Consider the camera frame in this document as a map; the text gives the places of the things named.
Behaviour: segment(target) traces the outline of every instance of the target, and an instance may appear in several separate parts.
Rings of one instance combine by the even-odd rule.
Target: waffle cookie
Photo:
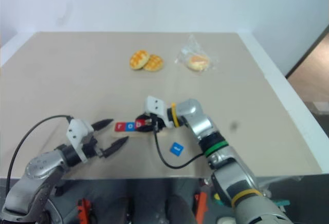
[[[140,50],[134,53],[129,61],[129,65],[132,69],[137,70],[141,69],[149,60],[150,55],[145,50]]]
[[[209,66],[209,59],[204,55],[194,55],[189,58],[187,66],[192,70],[202,71]]]
[[[149,61],[144,65],[144,70],[146,71],[158,71],[163,66],[163,60],[160,56],[155,54],[150,55]]]

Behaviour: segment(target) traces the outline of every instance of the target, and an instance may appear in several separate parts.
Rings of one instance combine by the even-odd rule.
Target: gray robot arm
[[[234,208],[237,224],[292,224],[270,199],[260,193],[252,171],[203,113],[197,100],[188,99],[165,108],[162,100],[148,97],[145,110],[163,119],[168,128],[185,125],[192,131],[214,170],[211,179],[215,189],[221,200]]]
[[[22,178],[9,191],[1,218],[11,222],[35,222],[54,185],[69,171],[60,150],[32,159]]]
[[[93,156],[106,158],[120,149],[128,137],[118,139],[106,150],[96,146],[94,131],[111,122],[112,119],[107,119],[90,125],[84,120],[72,119],[66,133],[71,145],[62,144],[27,164],[24,175],[6,196],[0,213],[3,222],[39,222],[50,192],[70,168],[86,163]]]

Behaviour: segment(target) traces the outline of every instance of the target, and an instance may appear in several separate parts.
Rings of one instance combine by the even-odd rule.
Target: beige tabletop
[[[70,114],[95,122],[104,118],[133,121],[146,96],[171,102],[196,98],[221,133],[257,176],[316,174],[321,170],[303,137],[272,91],[247,48],[234,33],[196,33],[204,50],[219,60],[216,69],[195,73],[175,58],[185,33],[37,33],[3,66],[1,76],[1,168],[5,177],[13,151],[39,120]],[[164,59],[159,72],[133,71],[139,49]],[[67,122],[38,127],[22,146],[13,169],[20,177],[28,161],[61,143]],[[96,134],[101,147],[115,140],[111,128]],[[169,152],[173,142],[181,156]],[[159,135],[165,159],[179,165],[200,153],[187,128]],[[206,177],[205,158],[181,170],[160,161],[153,137],[131,137],[115,155],[93,158],[68,178]]]

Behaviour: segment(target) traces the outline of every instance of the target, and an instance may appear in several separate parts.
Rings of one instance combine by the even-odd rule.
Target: red block
[[[145,125],[145,120],[136,120],[135,121],[135,129]]]
[[[116,132],[124,132],[124,130],[125,130],[125,122],[117,122],[117,123],[115,123],[114,130]]]

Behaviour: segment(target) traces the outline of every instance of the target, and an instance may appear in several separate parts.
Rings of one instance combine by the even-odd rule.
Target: green ring
[[[220,149],[221,147],[224,147],[225,145],[228,145],[228,142],[226,142],[225,140],[217,144],[214,144],[213,146],[211,146],[209,149],[206,150],[205,156],[208,157],[211,153]]]

